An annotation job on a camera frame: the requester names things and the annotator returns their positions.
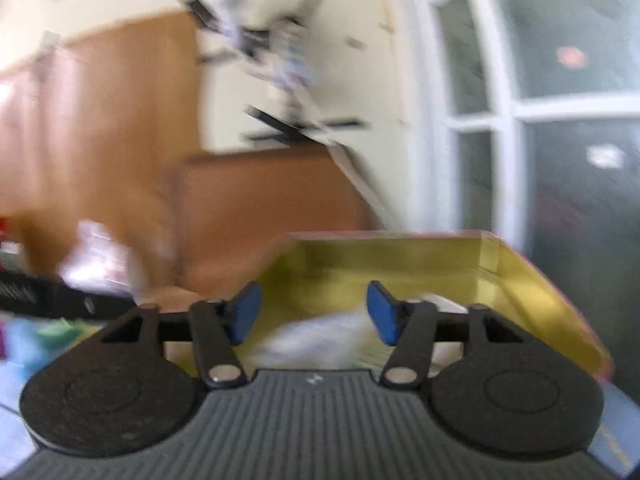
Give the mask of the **blue pencil case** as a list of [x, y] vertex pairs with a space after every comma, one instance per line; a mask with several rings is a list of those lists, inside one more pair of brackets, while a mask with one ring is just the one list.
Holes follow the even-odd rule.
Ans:
[[43, 343], [40, 336], [39, 331], [45, 327], [43, 322], [26, 318], [14, 318], [6, 326], [6, 355], [24, 379], [37, 373], [56, 357], [56, 353]]

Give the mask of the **green floral pocket tissue pack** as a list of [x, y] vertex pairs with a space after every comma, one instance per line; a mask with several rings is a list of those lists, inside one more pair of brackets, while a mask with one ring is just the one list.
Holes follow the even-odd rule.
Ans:
[[257, 368], [349, 370], [376, 336], [363, 309], [284, 324], [258, 344], [250, 362]]

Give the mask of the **plastic bag with paper cups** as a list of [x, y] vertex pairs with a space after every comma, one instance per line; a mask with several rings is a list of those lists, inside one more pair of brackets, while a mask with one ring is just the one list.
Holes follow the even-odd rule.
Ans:
[[138, 255], [92, 220], [78, 222], [75, 244], [56, 273], [71, 288], [134, 299], [148, 284]]

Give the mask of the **pink macaron tin box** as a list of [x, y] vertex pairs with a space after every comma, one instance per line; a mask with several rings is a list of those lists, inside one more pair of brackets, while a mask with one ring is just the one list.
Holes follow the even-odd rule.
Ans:
[[246, 351], [282, 323], [362, 307], [368, 284], [379, 281], [398, 298], [434, 294], [463, 307], [484, 304], [602, 382], [614, 372], [610, 352], [570, 300], [487, 232], [297, 232], [233, 252], [206, 237], [179, 249], [175, 280], [209, 297], [232, 295], [253, 280], [262, 284], [262, 314]]

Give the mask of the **brown woven chair back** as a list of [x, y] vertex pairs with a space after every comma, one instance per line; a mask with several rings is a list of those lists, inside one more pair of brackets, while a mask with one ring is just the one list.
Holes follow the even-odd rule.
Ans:
[[297, 232], [367, 231], [374, 214], [321, 144], [205, 154], [172, 176], [176, 283], [232, 288]]

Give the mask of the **blue striped tablecloth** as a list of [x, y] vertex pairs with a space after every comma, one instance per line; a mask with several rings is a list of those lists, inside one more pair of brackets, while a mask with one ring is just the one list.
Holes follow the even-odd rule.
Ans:
[[[35, 452], [35, 445], [32, 443], [32, 438], [29, 437], [21, 415], [20, 397], [26, 382], [36, 373], [28, 379], [24, 379], [17, 371], [17, 366], [8, 360], [6, 326], [12, 320], [14, 318], [9, 318], [6, 315], [1, 318], [1, 349], [3, 350], [1, 357], [1, 477], [21, 465]], [[46, 325], [54, 321], [50, 318], [26, 318], [26, 320], [43, 322]], [[66, 348], [54, 350], [55, 359], [103, 327], [102, 323], [90, 324], [81, 320], [77, 321], [86, 324], [86, 332]]]

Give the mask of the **wooden laminate board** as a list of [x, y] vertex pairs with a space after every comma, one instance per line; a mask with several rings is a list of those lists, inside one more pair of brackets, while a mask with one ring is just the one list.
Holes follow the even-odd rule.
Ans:
[[169, 12], [59, 44], [1, 76], [1, 213], [52, 273], [82, 220], [170, 277], [169, 175], [200, 148], [192, 20]]

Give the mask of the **white frame glass door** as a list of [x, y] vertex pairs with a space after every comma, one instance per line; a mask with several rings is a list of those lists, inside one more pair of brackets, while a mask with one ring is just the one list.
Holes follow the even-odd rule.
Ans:
[[639, 393], [639, 0], [388, 0], [407, 228], [483, 230], [541, 270]]

